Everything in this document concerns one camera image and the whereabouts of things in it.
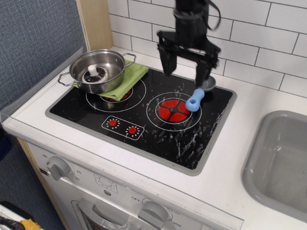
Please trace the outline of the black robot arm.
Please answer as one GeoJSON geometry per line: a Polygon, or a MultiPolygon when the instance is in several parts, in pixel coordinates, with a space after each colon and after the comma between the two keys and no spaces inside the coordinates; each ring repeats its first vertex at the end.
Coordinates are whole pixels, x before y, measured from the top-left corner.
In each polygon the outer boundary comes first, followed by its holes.
{"type": "Polygon", "coordinates": [[[216,30],[208,24],[209,6],[218,7],[210,0],[177,0],[173,14],[176,19],[176,30],[158,31],[157,48],[163,71],[170,75],[177,68],[177,57],[196,62],[195,85],[205,91],[211,91],[216,84],[210,76],[211,70],[217,67],[218,53],[221,49],[207,38],[207,30],[216,30]]]}

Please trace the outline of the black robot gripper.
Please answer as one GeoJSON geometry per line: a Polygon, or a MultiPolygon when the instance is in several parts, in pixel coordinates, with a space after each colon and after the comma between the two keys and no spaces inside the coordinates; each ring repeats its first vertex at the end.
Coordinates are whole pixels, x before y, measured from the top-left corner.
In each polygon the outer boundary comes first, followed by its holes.
{"type": "Polygon", "coordinates": [[[158,31],[157,48],[163,71],[171,75],[177,68],[177,57],[197,63],[195,85],[207,87],[212,68],[218,64],[221,49],[209,41],[208,14],[175,14],[175,31],[158,31]]]}

